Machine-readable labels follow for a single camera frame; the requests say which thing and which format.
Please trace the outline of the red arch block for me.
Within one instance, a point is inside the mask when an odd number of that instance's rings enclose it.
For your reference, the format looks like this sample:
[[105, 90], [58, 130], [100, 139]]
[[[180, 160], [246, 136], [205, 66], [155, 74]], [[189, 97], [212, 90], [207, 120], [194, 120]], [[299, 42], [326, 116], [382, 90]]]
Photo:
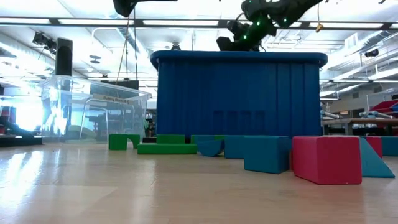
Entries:
[[370, 146], [374, 149], [376, 154], [382, 158], [382, 139], [380, 136], [366, 136], [365, 140], [370, 144]]

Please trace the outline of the large blue plastic bin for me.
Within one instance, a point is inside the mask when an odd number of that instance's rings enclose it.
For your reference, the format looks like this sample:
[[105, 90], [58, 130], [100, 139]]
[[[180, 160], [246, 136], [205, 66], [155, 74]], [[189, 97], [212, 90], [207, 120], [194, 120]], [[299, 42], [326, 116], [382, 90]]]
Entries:
[[323, 53], [161, 50], [150, 60], [158, 134], [320, 134]]

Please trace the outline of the clear plastic block container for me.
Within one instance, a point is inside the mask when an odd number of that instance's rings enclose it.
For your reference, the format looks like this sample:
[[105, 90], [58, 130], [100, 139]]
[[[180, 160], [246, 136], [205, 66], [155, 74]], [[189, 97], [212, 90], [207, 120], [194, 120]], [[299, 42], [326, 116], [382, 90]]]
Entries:
[[110, 134], [144, 136], [148, 92], [66, 75], [39, 87], [44, 143], [101, 144]]

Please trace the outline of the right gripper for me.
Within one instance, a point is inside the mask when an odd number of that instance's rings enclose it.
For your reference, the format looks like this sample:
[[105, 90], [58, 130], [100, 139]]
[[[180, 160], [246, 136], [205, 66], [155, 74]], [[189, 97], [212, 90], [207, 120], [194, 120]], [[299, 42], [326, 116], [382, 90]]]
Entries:
[[232, 42], [229, 37], [218, 37], [216, 43], [221, 51], [257, 49], [265, 36], [275, 36], [277, 32], [273, 22], [266, 16], [260, 16], [251, 25], [237, 20], [229, 21], [228, 30], [233, 34], [234, 41]]

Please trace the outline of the red storage bin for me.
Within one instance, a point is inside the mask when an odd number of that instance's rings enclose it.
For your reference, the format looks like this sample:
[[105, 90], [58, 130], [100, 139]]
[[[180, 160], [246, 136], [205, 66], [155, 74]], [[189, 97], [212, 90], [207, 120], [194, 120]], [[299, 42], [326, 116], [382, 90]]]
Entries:
[[392, 107], [398, 103], [398, 100], [382, 101], [377, 105], [371, 107], [371, 111], [377, 111], [379, 113], [389, 114], [393, 112]]

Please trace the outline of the blue half-round block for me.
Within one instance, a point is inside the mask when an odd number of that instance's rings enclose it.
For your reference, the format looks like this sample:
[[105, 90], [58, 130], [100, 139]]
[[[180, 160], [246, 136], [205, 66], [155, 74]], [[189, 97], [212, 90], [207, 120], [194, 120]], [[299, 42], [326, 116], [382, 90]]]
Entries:
[[198, 152], [206, 157], [217, 157], [224, 151], [223, 140], [200, 141], [197, 143]]

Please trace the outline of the blue wedge block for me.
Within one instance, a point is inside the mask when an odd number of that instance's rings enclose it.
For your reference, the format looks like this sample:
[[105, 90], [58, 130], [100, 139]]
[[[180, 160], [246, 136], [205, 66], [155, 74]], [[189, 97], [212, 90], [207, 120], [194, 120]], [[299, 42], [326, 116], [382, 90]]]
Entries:
[[362, 177], [395, 178], [393, 172], [365, 138], [359, 138], [359, 145]]

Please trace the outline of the black ceiling column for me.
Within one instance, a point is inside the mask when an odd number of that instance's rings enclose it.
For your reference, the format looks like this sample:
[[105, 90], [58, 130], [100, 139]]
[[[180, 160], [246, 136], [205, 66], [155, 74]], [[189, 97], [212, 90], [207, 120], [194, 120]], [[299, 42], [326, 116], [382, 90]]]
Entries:
[[68, 39], [57, 39], [55, 74], [72, 76], [73, 42]]

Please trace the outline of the wooden background table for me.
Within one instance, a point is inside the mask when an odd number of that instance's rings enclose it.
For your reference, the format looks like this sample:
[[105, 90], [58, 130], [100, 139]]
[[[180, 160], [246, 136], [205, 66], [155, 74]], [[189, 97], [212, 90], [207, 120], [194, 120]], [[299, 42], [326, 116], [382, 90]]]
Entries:
[[329, 134], [329, 126], [341, 124], [344, 127], [346, 135], [353, 135], [353, 125], [354, 124], [378, 124], [387, 127], [386, 133], [388, 135], [392, 134], [392, 127], [398, 126], [398, 119], [374, 119], [374, 118], [345, 118], [345, 119], [331, 119], [324, 120], [321, 122], [323, 127], [323, 134]]

